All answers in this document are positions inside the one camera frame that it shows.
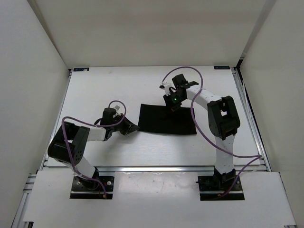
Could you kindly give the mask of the black skirt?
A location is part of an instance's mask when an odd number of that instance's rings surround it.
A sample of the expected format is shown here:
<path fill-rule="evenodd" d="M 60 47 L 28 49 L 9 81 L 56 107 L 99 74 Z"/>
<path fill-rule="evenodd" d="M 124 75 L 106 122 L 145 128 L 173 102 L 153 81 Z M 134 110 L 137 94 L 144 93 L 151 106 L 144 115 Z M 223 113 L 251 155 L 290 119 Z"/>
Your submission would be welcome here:
<path fill-rule="evenodd" d="M 142 104 L 138 126 L 140 131 L 170 135 L 196 135 L 190 108 L 172 111 L 166 106 Z"/>

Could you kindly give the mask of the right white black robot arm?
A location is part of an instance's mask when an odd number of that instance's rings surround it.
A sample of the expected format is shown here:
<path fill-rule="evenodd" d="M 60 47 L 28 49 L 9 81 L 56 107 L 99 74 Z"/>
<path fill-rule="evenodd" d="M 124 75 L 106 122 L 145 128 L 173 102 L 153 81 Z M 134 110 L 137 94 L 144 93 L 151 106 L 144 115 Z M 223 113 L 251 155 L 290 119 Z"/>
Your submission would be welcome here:
<path fill-rule="evenodd" d="M 165 82 L 160 85 L 160 89 L 165 91 L 163 99 L 169 109 L 176 111 L 183 101 L 190 100 L 192 105 L 196 103 L 208 113 L 208 125 L 215 142 L 207 137 L 206 140 L 216 148 L 213 184 L 217 189 L 224 190 L 236 176 L 233 143 L 240 119 L 235 102 L 231 96 L 220 97 L 195 81 L 188 82 L 183 74 L 175 76 L 172 81 L 174 86 Z"/>

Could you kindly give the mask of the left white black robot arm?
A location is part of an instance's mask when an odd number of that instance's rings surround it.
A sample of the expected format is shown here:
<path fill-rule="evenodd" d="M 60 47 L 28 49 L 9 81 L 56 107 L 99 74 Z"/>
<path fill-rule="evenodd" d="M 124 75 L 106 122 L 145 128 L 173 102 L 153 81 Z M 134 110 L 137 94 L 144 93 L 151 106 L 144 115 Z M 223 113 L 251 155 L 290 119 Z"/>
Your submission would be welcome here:
<path fill-rule="evenodd" d="M 117 108 L 104 109 L 102 118 L 95 124 L 78 126 L 64 118 L 59 130 L 48 147 L 48 156 L 71 168 L 83 180 L 89 190 L 98 188 L 100 179 L 98 170 L 84 157 L 87 142 L 105 142 L 113 133 L 129 135 L 140 129 Z"/>

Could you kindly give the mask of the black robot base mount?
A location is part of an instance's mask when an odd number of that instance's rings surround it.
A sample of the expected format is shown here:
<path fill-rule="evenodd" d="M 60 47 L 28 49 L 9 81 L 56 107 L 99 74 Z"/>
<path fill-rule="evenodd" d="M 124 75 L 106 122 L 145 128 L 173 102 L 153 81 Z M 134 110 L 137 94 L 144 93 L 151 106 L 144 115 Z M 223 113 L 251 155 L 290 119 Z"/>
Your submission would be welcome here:
<path fill-rule="evenodd" d="M 70 198 L 71 199 L 90 199 L 90 200 L 111 200 L 114 190 L 114 176 L 99 176 L 100 181 L 105 187 L 103 188 L 96 181 L 80 180 L 80 177 L 73 178 Z"/>

